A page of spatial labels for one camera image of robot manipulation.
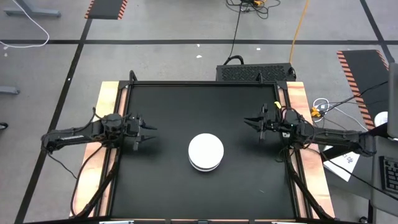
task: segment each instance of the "black electronic device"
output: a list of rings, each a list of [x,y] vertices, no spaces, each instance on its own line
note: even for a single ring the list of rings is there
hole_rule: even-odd
[[[379,160],[383,190],[398,194],[398,159],[380,156]]]
[[[259,75],[265,82],[296,80],[294,69],[290,63],[219,65],[216,70],[216,81],[254,82]]]

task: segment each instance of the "keyboard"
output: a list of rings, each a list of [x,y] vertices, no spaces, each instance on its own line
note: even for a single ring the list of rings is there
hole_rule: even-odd
[[[398,159],[380,156],[382,189],[398,194]]]

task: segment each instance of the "black tabletop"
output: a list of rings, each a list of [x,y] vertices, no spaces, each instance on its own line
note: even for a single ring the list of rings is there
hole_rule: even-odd
[[[275,109],[275,87],[135,86],[128,113],[141,113],[157,131],[138,152],[124,147],[112,217],[183,219],[294,218],[278,133],[258,135],[243,118],[263,103]],[[224,145],[219,167],[195,170],[188,145],[197,134],[211,133]]]

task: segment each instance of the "floor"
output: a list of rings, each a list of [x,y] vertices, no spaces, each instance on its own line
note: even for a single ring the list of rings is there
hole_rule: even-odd
[[[214,80],[216,66],[231,50],[238,16],[223,0],[134,0],[121,21],[89,23],[84,14],[90,0],[30,2],[58,9],[62,17],[36,18],[50,34],[45,47],[0,49],[1,85],[21,89],[17,96],[0,95],[1,120],[10,125],[0,133],[2,223],[16,218],[39,155],[40,137],[49,127],[81,126],[90,118],[101,82],[126,80],[130,69],[139,80]],[[282,1],[270,9],[267,20],[242,14],[234,54],[247,63],[287,62],[289,40],[304,4],[304,0]],[[370,9],[368,14],[364,5]],[[0,0],[0,9],[7,6],[13,2]],[[293,59],[310,104],[319,97],[340,101],[352,96],[336,51],[378,49],[390,61],[398,58],[397,7],[396,0],[310,1]],[[44,39],[44,33],[26,17],[0,13],[0,40],[37,44]],[[355,105],[341,109],[361,120]],[[328,116],[348,129],[359,129],[341,113]],[[326,127],[339,128],[331,123]],[[83,150],[84,146],[66,147],[54,157],[77,173]],[[25,222],[67,218],[74,183],[62,167],[47,159]],[[330,193],[341,220],[356,221],[367,214],[365,199],[332,186]],[[382,212],[378,220],[398,223],[398,218]]]

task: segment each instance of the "black strap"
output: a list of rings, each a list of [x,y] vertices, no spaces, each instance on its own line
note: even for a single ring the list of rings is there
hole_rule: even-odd
[[[233,60],[233,59],[239,59],[239,61],[241,61],[241,65],[244,65],[243,58],[242,58],[242,56],[240,56],[240,55],[235,55],[235,56],[229,57],[229,58],[224,62],[224,65],[228,64],[228,63],[229,63],[231,60]]]

